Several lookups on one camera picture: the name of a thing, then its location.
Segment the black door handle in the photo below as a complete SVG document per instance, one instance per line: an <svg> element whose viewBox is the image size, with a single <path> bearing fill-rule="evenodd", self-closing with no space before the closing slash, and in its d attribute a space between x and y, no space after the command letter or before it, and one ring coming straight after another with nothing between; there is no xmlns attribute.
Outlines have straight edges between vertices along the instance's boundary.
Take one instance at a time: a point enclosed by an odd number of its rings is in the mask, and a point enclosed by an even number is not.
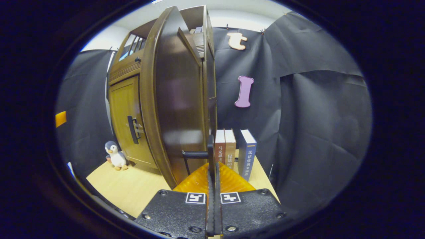
<svg viewBox="0 0 425 239"><path fill-rule="evenodd" d="M139 144L139 142L137 140L140 137L137 137L136 132L134 131L133 117L131 115L129 115L129 116L127 116L127 120L128 120L128 127L130 127L130 133L131 133L131 137L133 138L133 142L135 144Z"/></svg>

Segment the open cabinet door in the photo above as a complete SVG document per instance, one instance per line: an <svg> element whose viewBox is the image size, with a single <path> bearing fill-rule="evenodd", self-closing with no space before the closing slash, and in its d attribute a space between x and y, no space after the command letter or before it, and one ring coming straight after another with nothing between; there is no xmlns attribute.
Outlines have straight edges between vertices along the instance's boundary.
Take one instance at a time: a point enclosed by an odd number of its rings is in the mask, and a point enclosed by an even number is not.
<svg viewBox="0 0 425 239"><path fill-rule="evenodd" d="M206 151L201 58L173 6L156 20L144 47L140 102L152 156L175 188L187 175L184 151ZM207 160L189 159L193 172Z"/></svg>

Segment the blue book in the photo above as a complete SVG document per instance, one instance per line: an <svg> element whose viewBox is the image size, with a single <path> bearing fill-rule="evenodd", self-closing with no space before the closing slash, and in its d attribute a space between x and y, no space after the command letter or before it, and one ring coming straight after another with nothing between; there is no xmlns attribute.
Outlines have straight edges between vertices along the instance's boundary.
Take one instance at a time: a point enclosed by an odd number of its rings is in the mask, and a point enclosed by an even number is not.
<svg viewBox="0 0 425 239"><path fill-rule="evenodd" d="M254 139L249 130L241 130L241 133L242 138L239 142L238 169L239 175L241 175L246 181L249 181L252 165L254 164L257 141Z"/></svg>

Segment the light wooden surface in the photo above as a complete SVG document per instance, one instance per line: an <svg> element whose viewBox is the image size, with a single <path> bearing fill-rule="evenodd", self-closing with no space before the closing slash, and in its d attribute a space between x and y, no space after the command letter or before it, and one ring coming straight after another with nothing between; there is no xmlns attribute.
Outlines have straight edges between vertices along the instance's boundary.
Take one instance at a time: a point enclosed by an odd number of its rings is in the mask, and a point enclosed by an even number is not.
<svg viewBox="0 0 425 239"><path fill-rule="evenodd" d="M233 170L238 172L237 162ZM137 165L129 165L125 171L116 171L107 161L87 176L87 180L112 204L136 218L155 192L161 189L171 190L161 175L141 170ZM249 183L256 189L269 189L278 198L257 157Z"/></svg>

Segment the book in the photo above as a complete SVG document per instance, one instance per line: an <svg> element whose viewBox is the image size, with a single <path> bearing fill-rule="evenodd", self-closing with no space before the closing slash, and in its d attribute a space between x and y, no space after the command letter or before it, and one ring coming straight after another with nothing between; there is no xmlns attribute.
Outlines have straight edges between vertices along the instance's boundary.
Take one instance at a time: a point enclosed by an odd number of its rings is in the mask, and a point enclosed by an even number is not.
<svg viewBox="0 0 425 239"><path fill-rule="evenodd" d="M249 181L252 165L254 164L257 141L254 139L249 130L241 130L241 133L242 138L239 142L238 169L239 175L241 175L246 181Z"/></svg>
<svg viewBox="0 0 425 239"><path fill-rule="evenodd" d="M215 133L215 145L214 145L214 161L225 164L225 151L226 151L226 140L224 137L224 130L217 130Z"/></svg>
<svg viewBox="0 0 425 239"><path fill-rule="evenodd" d="M225 130L224 136L226 138L226 163L225 165L233 169L236 153L236 139L233 130Z"/></svg>

